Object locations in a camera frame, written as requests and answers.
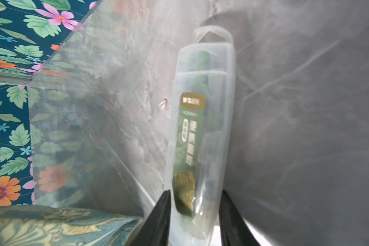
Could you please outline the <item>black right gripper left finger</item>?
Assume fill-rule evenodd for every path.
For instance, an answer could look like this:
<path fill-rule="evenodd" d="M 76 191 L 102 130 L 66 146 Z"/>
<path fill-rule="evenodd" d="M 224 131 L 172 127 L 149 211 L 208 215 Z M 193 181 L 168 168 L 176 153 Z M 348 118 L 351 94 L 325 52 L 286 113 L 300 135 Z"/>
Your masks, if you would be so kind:
<path fill-rule="evenodd" d="M 171 191 L 162 193 L 148 218 L 129 237 L 126 246 L 168 246 L 171 221 Z"/>

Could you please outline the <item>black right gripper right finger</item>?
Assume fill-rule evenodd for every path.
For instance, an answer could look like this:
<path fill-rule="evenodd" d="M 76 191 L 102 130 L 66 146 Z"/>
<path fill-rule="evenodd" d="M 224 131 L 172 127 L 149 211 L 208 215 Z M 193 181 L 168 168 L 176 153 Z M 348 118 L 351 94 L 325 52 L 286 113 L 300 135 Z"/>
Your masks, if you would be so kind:
<path fill-rule="evenodd" d="M 260 246 L 225 190 L 220 201 L 219 223 L 223 246 Z"/>

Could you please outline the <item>clear green compass set case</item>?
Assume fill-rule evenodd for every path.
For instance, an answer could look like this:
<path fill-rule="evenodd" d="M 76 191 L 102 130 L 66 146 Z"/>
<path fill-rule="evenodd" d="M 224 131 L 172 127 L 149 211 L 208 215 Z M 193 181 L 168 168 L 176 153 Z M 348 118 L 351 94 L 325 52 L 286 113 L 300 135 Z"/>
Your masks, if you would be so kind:
<path fill-rule="evenodd" d="M 173 246 L 211 242 L 227 164 L 235 68 L 233 37 L 219 26 L 195 29 L 193 42 L 179 51 L 165 176 Z"/>

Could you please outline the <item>cream floral canvas tote bag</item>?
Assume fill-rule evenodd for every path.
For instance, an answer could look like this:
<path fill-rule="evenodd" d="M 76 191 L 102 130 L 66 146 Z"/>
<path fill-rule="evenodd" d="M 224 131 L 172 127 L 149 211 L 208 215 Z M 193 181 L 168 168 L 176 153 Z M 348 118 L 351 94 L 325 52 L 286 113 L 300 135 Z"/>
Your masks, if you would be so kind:
<path fill-rule="evenodd" d="M 124 246 L 141 221 L 81 208 L 0 207 L 0 246 Z"/>

